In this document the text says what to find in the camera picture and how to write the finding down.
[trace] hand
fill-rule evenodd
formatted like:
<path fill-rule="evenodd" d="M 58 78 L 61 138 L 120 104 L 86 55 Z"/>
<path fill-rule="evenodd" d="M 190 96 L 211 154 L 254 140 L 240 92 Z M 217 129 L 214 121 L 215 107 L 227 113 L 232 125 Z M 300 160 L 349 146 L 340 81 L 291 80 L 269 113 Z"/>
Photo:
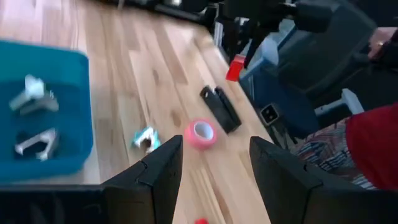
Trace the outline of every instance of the hand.
<path fill-rule="evenodd" d="M 394 35 L 394 32 L 397 29 L 398 29 L 397 27 L 377 28 L 376 31 L 374 31 L 369 41 L 371 51 L 368 53 L 368 57 L 373 58 L 374 56 L 376 56 L 377 53 L 380 51 L 381 47 L 383 46 L 383 44 L 386 43 L 389 39 L 391 39 L 392 35 Z"/>

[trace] red jacket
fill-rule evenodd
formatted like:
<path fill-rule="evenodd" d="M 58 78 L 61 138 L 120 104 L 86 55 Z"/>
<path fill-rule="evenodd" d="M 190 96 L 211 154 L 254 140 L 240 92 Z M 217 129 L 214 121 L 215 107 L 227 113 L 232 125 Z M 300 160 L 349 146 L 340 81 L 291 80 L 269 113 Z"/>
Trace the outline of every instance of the red jacket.
<path fill-rule="evenodd" d="M 347 146 L 357 168 L 379 189 L 398 189 L 398 103 L 352 116 Z"/>

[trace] red block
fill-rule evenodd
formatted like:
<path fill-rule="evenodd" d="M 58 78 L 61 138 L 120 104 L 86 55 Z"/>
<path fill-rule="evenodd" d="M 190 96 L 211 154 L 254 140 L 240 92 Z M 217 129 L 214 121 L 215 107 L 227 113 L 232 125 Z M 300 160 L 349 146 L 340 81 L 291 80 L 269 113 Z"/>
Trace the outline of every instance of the red block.
<path fill-rule="evenodd" d="M 201 218 L 195 221 L 195 224 L 209 224 L 206 218 Z"/>
<path fill-rule="evenodd" d="M 243 55 L 236 55 L 234 60 L 229 66 L 228 73 L 226 74 L 226 79 L 230 81 L 237 82 L 239 80 L 239 74 L 243 69 L 245 57 Z"/>

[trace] wooden surface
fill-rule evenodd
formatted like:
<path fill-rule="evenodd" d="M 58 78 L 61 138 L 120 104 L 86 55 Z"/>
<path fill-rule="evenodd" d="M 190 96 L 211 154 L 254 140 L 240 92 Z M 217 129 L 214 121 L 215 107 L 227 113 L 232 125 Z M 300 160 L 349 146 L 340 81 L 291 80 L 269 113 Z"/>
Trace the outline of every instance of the wooden surface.
<path fill-rule="evenodd" d="M 211 36 L 199 26 L 86 0 L 1 0 L 0 37 L 78 49 L 90 59 L 95 146 L 84 169 L 43 183 L 95 184 L 142 158 L 130 147 L 148 125 L 164 142 L 195 118 L 213 122 L 218 142 L 198 152 L 184 143 L 183 177 L 174 223 L 269 223 L 254 181 L 251 136 L 268 139 Z M 243 125 L 229 136 L 199 97 L 221 86 Z"/>

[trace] pink tape roll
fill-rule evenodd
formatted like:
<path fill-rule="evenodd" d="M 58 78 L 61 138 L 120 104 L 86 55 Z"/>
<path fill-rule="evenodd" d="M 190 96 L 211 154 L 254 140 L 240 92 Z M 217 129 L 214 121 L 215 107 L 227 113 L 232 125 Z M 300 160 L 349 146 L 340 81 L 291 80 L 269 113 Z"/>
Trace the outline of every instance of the pink tape roll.
<path fill-rule="evenodd" d="M 198 150 L 208 149 L 217 141 L 217 134 L 213 126 L 204 119 L 192 121 L 184 132 L 184 137 Z"/>

